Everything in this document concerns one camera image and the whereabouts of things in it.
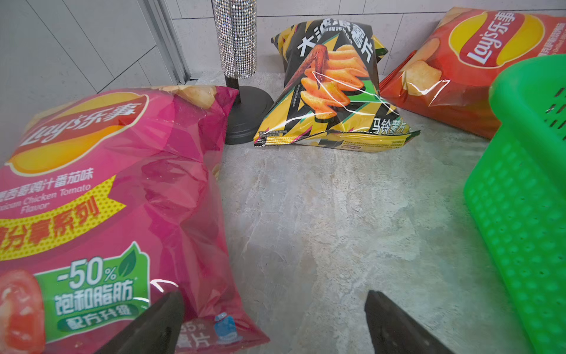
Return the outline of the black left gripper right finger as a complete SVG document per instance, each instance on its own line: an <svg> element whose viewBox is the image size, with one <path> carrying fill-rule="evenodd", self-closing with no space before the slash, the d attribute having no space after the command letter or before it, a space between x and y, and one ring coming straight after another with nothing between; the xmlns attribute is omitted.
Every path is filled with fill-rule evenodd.
<svg viewBox="0 0 566 354"><path fill-rule="evenodd" d="M374 352L378 354L453 354L380 291L368 292L364 310Z"/></svg>

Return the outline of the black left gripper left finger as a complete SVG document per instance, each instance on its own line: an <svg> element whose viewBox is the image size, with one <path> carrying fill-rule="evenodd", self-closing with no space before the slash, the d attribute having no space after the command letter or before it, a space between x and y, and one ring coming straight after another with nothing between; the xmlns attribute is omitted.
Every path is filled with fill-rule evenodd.
<svg viewBox="0 0 566 354"><path fill-rule="evenodd" d="M174 353L183 319L181 292L169 292L102 346L97 354Z"/></svg>

